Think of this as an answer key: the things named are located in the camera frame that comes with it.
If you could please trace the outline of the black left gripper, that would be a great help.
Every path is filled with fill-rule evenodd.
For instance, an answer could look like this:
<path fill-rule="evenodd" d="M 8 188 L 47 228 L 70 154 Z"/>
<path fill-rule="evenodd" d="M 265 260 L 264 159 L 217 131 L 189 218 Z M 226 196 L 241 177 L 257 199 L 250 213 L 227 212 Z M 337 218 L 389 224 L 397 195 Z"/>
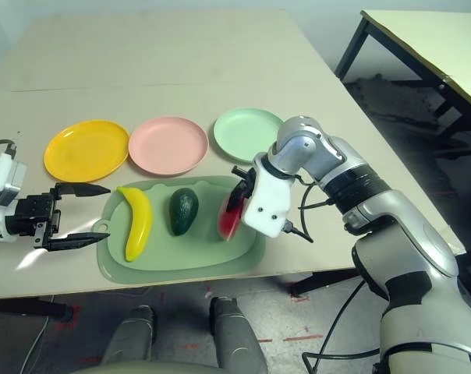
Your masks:
<path fill-rule="evenodd" d="M 58 182 L 50 192 L 28 195 L 16 201 L 14 214 L 5 217 L 5 227 L 11 235 L 41 236 L 34 239 L 35 249 L 49 252 L 80 249 L 110 236 L 105 232 L 84 232 L 69 234 L 64 238 L 50 238 L 58 234 L 61 211 L 57 202 L 62 195 L 76 197 L 99 196 L 111 190 L 100 185 L 86 182 Z"/>

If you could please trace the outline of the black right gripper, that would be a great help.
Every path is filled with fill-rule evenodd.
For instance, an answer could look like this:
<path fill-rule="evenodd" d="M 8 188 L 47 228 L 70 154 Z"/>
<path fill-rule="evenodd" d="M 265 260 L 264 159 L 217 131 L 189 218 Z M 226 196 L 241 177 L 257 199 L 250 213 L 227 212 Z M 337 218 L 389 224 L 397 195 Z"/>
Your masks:
<path fill-rule="evenodd" d="M 255 170 L 244 172 L 243 180 L 240 181 L 229 195 L 225 208 L 227 213 L 238 209 L 244 203 L 245 199 L 249 199 L 253 193 L 257 173 Z"/>

